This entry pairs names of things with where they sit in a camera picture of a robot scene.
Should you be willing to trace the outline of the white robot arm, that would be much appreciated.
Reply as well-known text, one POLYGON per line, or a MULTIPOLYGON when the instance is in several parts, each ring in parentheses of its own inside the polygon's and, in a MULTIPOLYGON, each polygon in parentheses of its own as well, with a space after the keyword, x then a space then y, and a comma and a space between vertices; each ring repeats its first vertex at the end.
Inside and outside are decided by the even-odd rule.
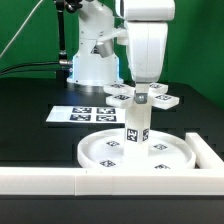
POLYGON ((79 49, 72 59, 70 84, 84 88, 115 87, 119 59, 114 45, 126 47, 128 67, 135 87, 132 98, 145 104, 149 86, 161 75, 167 22, 174 18, 174 0, 114 0, 113 10, 99 0, 83 0, 79 10, 79 49))

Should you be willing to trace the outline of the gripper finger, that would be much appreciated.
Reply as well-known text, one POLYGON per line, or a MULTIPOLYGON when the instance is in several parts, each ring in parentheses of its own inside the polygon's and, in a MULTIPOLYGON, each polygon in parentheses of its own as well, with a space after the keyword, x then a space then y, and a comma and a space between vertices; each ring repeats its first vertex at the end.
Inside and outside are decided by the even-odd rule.
POLYGON ((146 104, 148 99, 149 85, 137 83, 134 91, 134 101, 137 104, 146 104))

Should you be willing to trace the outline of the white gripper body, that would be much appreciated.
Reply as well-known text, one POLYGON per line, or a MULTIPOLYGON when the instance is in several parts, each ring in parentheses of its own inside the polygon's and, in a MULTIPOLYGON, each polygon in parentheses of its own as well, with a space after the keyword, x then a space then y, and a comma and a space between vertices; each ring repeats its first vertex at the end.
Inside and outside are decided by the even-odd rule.
POLYGON ((126 46, 128 66, 136 83, 157 82, 160 78, 168 35, 166 22, 129 22, 110 33, 101 34, 96 42, 100 55, 112 54, 113 39, 126 46))

